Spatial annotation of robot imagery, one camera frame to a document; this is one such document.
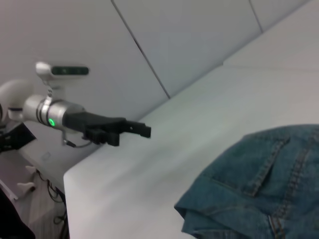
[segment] white table surface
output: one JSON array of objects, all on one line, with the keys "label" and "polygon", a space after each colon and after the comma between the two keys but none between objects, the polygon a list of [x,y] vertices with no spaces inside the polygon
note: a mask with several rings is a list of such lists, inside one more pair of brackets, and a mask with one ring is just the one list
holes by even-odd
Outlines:
[{"label": "white table surface", "polygon": [[319,0],[287,18],[224,61],[224,66],[319,70]]},{"label": "white table surface", "polygon": [[173,208],[243,135],[319,123],[319,73],[220,67],[146,116],[152,138],[125,134],[64,175],[72,239],[185,239]]}]

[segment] blue denim fabric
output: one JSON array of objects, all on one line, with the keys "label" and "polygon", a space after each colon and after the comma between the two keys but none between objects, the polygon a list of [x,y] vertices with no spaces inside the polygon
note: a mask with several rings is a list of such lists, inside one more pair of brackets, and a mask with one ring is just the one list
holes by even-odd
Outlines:
[{"label": "blue denim fabric", "polygon": [[243,137],[175,205],[200,239],[319,238],[319,125]]}]

